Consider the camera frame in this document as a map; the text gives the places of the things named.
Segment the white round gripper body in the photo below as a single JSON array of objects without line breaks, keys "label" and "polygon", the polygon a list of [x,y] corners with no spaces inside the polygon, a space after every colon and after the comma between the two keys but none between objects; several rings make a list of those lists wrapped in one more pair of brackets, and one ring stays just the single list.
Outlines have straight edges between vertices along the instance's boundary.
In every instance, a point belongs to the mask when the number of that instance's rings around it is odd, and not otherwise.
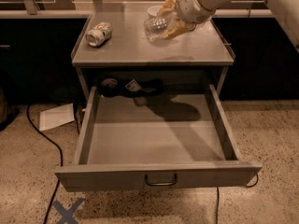
[{"label": "white round gripper body", "polygon": [[201,24],[215,14],[206,0],[176,0],[178,17],[186,23]]}]

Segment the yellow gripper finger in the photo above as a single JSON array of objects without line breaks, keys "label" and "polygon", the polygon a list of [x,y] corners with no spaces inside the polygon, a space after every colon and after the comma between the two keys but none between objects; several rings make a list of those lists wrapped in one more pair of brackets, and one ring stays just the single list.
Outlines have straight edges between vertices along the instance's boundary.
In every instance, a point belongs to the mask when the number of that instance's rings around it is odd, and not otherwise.
[{"label": "yellow gripper finger", "polygon": [[176,0],[165,0],[163,5],[157,12],[158,17],[167,17],[169,14],[175,11]]},{"label": "yellow gripper finger", "polygon": [[178,16],[172,18],[169,22],[166,30],[162,34],[163,39],[173,39],[179,35],[183,35],[187,32],[192,31],[196,27],[193,23],[186,23],[181,20]]}]

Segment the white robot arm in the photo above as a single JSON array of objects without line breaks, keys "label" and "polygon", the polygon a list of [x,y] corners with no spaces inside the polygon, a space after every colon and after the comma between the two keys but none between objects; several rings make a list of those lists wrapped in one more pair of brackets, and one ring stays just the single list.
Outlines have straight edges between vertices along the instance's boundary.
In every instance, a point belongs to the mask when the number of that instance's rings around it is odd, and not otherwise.
[{"label": "white robot arm", "polygon": [[[218,8],[236,0],[165,0],[157,16],[171,15],[170,24],[164,32],[164,39],[172,39],[189,31],[195,24],[205,23]],[[299,0],[258,0],[264,4],[276,19],[281,29],[292,42],[299,46]]]}]

